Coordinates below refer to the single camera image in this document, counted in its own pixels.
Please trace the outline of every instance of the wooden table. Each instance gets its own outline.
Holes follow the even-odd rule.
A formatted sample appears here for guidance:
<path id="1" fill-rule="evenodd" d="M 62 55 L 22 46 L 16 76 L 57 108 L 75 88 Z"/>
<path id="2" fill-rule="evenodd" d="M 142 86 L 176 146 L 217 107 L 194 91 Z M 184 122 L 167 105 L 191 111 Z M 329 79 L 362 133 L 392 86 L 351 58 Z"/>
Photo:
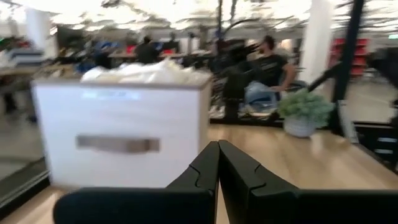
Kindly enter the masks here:
<path id="1" fill-rule="evenodd" d="M 211 125 L 210 140 L 226 139 L 281 178 L 305 189 L 398 189 L 398 176 L 328 131 L 310 139 L 282 129 Z M 53 224 L 52 208 L 64 193 L 49 187 L 0 224 Z M 217 224 L 228 224 L 219 191 Z"/>
<path id="2" fill-rule="evenodd" d="M 0 77 L 11 75 L 33 75 L 42 70 L 43 72 L 51 70 L 73 70 L 73 65 L 49 65 L 46 67 L 19 67 L 19 68 L 0 68 Z"/>
<path id="3" fill-rule="evenodd" d="M 186 54 L 161 54 L 159 55 L 159 57 L 171 57 L 171 58 L 180 58 L 180 57 L 184 57 L 186 56 Z M 129 53 L 112 53 L 109 57 L 111 58 L 119 58 L 119 59 L 123 59 L 123 58 L 135 58 L 136 55 L 135 54 L 129 54 Z"/>

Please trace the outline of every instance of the ceiling light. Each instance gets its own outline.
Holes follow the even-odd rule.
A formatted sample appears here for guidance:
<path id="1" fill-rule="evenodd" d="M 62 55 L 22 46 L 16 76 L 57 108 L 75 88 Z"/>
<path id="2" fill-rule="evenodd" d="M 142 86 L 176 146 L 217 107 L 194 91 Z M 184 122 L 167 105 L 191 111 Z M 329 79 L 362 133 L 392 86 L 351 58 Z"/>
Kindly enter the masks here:
<path id="1" fill-rule="evenodd" d="M 96 31 L 96 30 L 100 30 L 102 28 L 104 28 L 104 26 L 91 26 L 91 27 L 88 27 L 86 30 L 87 31 Z"/>
<path id="2" fill-rule="evenodd" d="M 84 25 L 80 24 L 80 25 L 73 26 L 72 29 L 82 29 L 84 27 L 85 27 Z"/>

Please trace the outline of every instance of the column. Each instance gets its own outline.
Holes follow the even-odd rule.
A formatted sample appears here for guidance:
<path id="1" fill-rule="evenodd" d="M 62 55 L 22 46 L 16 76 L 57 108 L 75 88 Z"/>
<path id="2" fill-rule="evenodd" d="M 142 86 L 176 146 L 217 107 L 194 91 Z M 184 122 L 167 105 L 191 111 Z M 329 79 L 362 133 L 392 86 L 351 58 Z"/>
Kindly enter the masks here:
<path id="1" fill-rule="evenodd" d="M 58 54 L 57 39 L 50 35 L 52 28 L 50 15 L 36 9 L 27 8 L 26 34 L 34 47 L 43 50 L 45 58 L 54 57 Z"/>
<path id="2" fill-rule="evenodd" d="M 333 38 L 333 0 L 312 0 L 310 18 L 303 35 L 299 79 L 311 83 L 327 69 Z"/>

